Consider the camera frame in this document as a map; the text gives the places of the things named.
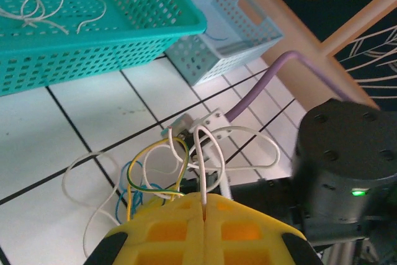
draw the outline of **light blue plastic basket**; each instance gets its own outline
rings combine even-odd
[[[261,18],[260,24],[255,24],[239,7],[240,0],[193,1],[207,18],[206,33],[182,37],[166,51],[191,85],[260,57],[283,37],[253,0],[245,1]]]
[[[0,7],[19,14],[23,1],[0,0]],[[47,12],[60,3],[42,1]],[[0,17],[0,96],[148,63],[178,38],[206,27],[191,0],[105,2],[105,16],[85,25],[79,34],[80,22],[102,13],[100,1],[65,0],[48,20],[63,25],[69,35],[49,24],[23,27],[22,21]],[[35,6],[35,1],[29,1],[25,12]]]

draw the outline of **screw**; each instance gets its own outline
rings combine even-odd
[[[368,122],[372,122],[377,119],[377,116],[372,112],[364,113],[362,117]]]
[[[323,123],[325,123],[328,120],[328,117],[326,115],[324,115],[324,114],[319,114],[316,117],[314,117],[314,120],[319,122],[319,123],[321,123],[321,124],[323,124]]]
[[[337,155],[337,153],[336,153],[335,151],[328,150],[328,151],[325,151],[325,152],[324,152],[324,158],[325,158],[327,161],[335,161],[335,160],[337,160],[339,157],[338,157],[338,155]]]
[[[393,161],[395,159],[395,154],[391,150],[382,150],[379,154],[387,161]]]

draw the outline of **purple cable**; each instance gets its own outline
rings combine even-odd
[[[261,91],[266,87],[267,83],[275,76],[275,74],[281,69],[281,67],[290,59],[296,58],[303,65],[305,65],[309,70],[311,70],[317,77],[322,80],[322,82],[327,85],[332,91],[334,91],[341,99],[344,101],[352,101],[352,99],[336,86],[322,71],[318,69],[309,59],[303,56],[298,51],[287,51],[280,55],[270,68],[266,71],[266,73],[262,76],[262,78],[255,84],[254,87],[244,96],[241,101],[239,101],[229,112],[225,114],[226,118],[231,122],[238,115],[240,115],[253,101],[254,99],[261,93]]]

